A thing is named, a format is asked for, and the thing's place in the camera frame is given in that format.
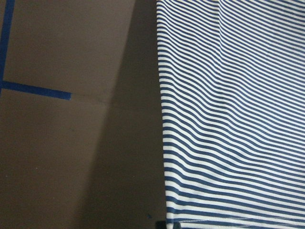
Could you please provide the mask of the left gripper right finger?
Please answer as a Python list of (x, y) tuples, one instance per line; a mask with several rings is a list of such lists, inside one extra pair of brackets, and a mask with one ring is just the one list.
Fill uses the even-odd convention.
[(182, 229), (180, 222), (173, 223), (173, 229)]

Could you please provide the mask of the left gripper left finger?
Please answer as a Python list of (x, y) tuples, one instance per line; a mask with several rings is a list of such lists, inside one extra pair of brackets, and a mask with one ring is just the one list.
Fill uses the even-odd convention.
[(165, 221), (157, 221), (156, 222), (156, 229), (166, 229), (166, 222)]

